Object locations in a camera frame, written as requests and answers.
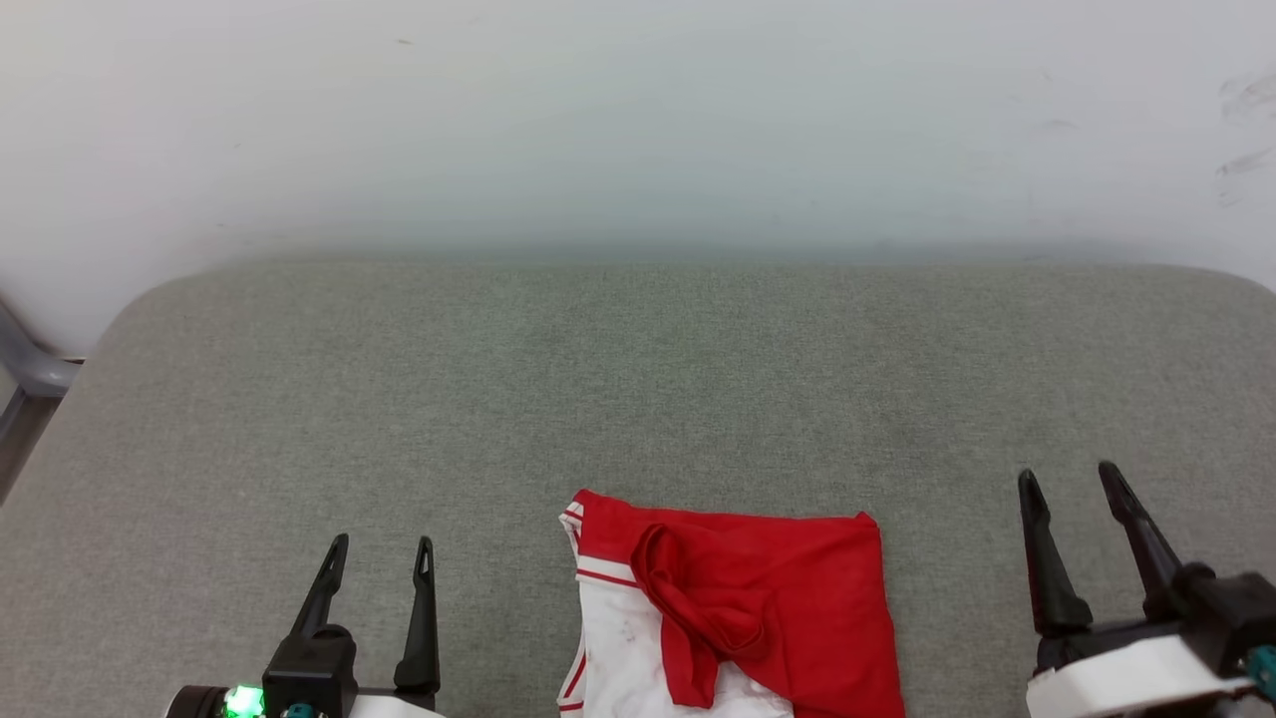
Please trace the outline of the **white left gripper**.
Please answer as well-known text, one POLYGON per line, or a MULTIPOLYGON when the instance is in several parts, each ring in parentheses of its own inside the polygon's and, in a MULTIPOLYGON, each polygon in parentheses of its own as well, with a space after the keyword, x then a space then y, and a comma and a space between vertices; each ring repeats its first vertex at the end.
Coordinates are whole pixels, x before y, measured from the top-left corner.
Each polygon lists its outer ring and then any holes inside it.
MULTIPOLYGON (((345 576, 348 539, 342 533, 330 541, 292 624, 291 639, 348 639, 347 627, 329 622, 330 604, 345 576)), ((360 689, 347 718, 447 718, 435 710, 436 696, 441 690, 441 647, 438 634, 435 551, 433 539, 427 536, 419 539, 412 585, 410 633, 403 657, 396 664, 396 689, 360 689)))

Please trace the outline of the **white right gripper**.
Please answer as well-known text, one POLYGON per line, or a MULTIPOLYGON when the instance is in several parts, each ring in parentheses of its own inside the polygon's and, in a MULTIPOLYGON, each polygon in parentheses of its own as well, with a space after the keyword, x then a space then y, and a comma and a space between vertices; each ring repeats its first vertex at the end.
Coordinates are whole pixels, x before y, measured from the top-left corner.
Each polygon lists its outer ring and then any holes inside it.
POLYGON ((1148 621, 1094 624, 1058 551, 1048 500, 1034 471, 1022 471, 1018 505, 1039 636, 1028 718, 1240 718, 1242 700, 1253 694, 1253 627, 1182 619, 1174 582, 1183 562, 1122 469, 1100 460, 1099 477, 1131 546, 1148 621))

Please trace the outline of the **red and white shirt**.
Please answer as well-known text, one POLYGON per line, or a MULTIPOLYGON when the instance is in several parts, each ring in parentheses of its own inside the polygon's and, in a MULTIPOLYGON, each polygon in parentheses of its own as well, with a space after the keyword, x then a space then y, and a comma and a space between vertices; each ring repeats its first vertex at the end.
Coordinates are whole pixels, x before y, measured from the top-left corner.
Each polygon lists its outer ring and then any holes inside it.
POLYGON ((905 718, 874 519, 638 508, 560 515, 581 639, 560 718, 905 718))

